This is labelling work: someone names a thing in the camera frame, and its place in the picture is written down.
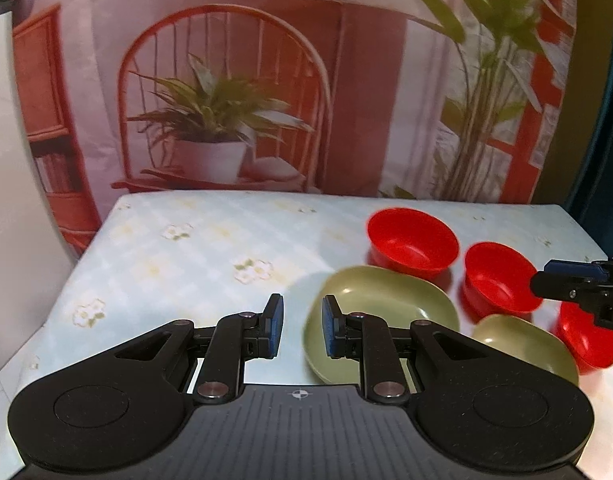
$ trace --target tablecloth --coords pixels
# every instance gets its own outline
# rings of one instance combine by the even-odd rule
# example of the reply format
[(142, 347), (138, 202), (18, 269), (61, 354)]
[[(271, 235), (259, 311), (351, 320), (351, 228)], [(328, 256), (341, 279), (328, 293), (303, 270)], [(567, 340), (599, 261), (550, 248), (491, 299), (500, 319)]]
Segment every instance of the tablecloth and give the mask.
[[(226, 314), (261, 312), (280, 292), (285, 320), (279, 356), (246, 365), (245, 381), (315, 384), (301, 332), (309, 308), (335, 270), (363, 264), (367, 218), (389, 206), (428, 212), (448, 224), (461, 253), (441, 285), (459, 308), (464, 252), (493, 240), (542, 268), (552, 258), (590, 262), (600, 248), (558, 206), (477, 205), (237, 191), (168, 191), (121, 197), (81, 258), (46, 320), (19, 389), (44, 375), (173, 319), (212, 326)], [(557, 303), (534, 322), (548, 329)], [(579, 462), (593, 480), (613, 480), (613, 367), (581, 379), (596, 416)], [(0, 479), (22, 466), (10, 435), (0, 447)]]

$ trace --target white panel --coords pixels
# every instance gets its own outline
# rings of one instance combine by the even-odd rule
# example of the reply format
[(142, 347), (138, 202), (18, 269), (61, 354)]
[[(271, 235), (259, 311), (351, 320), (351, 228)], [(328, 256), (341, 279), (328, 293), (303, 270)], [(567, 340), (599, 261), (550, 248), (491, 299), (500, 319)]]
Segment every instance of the white panel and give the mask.
[(0, 15), (0, 368), (44, 323), (73, 267), (38, 187), (20, 115), (11, 15)]

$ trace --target red bowl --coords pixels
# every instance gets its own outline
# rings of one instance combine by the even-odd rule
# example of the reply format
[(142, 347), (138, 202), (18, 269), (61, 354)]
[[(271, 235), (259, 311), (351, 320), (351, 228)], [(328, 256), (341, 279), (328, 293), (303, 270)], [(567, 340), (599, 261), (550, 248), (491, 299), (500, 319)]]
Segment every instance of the red bowl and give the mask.
[(460, 252), (456, 235), (436, 217), (405, 207), (382, 209), (367, 223), (372, 263), (429, 280)]
[(462, 283), (467, 307), (480, 319), (490, 314), (507, 314), (531, 320), (531, 313), (542, 303), (529, 282), (537, 272), (533, 264), (506, 245), (480, 242), (465, 255)]
[(562, 302), (551, 332), (567, 345), (581, 374), (613, 364), (613, 330), (595, 326), (593, 314), (585, 312), (578, 304)]

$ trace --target printed backdrop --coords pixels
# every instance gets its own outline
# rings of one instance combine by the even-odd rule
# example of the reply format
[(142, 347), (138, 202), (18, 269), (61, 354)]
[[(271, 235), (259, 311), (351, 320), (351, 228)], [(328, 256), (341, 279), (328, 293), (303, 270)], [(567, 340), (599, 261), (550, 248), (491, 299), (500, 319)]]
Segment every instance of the printed backdrop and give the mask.
[(576, 0), (16, 0), (31, 151), (81, 253), (163, 189), (526, 203)]

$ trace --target tall green plant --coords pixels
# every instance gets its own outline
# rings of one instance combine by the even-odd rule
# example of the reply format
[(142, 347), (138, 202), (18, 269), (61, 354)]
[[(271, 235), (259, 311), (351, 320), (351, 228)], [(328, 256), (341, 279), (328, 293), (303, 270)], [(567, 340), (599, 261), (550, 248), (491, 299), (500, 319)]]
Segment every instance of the tall green plant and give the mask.
[[(474, 70), (469, 70), (467, 63), (465, 27), (451, 7), (444, 0), (421, 1), (438, 23), (414, 20), (455, 44), (465, 82), (461, 99), (447, 98), (443, 106), (442, 121), (459, 140), (453, 163), (441, 165), (438, 196), (444, 200), (477, 199), (493, 166), (490, 153), (487, 173), (484, 179), (478, 178), (487, 153), (487, 140), (496, 125), (522, 113), (526, 101), (541, 112), (537, 96), (516, 64), (526, 53), (544, 54), (536, 35), (544, 0), (462, 0), (479, 24), (478, 53), (470, 64)], [(562, 20), (552, 6), (547, 11)], [(517, 94), (523, 97), (518, 100)]]
[(155, 131), (150, 148), (171, 137), (191, 142), (229, 142), (250, 144), (259, 137), (277, 139), (279, 128), (311, 131), (299, 118), (286, 113), (288, 103), (269, 95), (255, 81), (242, 77), (216, 77), (203, 60), (189, 54), (192, 83), (178, 78), (157, 78), (159, 91), (152, 92), (164, 106), (127, 121), (144, 123), (140, 133)]

